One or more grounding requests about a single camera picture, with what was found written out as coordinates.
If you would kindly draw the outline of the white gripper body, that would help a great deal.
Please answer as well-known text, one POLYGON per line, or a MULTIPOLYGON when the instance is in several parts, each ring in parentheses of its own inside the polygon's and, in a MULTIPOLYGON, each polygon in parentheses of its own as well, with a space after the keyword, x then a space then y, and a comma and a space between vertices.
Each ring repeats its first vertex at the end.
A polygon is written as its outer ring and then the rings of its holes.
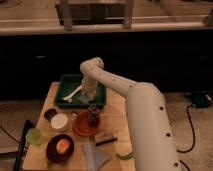
POLYGON ((90 100, 94 100, 96 98, 97 82, 89 77, 84 77, 81 85, 81 94, 86 95, 90 100))

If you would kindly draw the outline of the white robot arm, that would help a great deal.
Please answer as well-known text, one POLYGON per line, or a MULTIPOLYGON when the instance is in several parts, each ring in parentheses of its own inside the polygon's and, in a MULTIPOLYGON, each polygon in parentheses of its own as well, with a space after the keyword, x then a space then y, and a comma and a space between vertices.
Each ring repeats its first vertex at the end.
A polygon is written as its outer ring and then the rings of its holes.
POLYGON ((165 106, 152 83, 137 82, 103 69, 95 57, 80 64, 82 90, 90 95, 101 83, 125 98, 136 171, 182 171, 165 106))

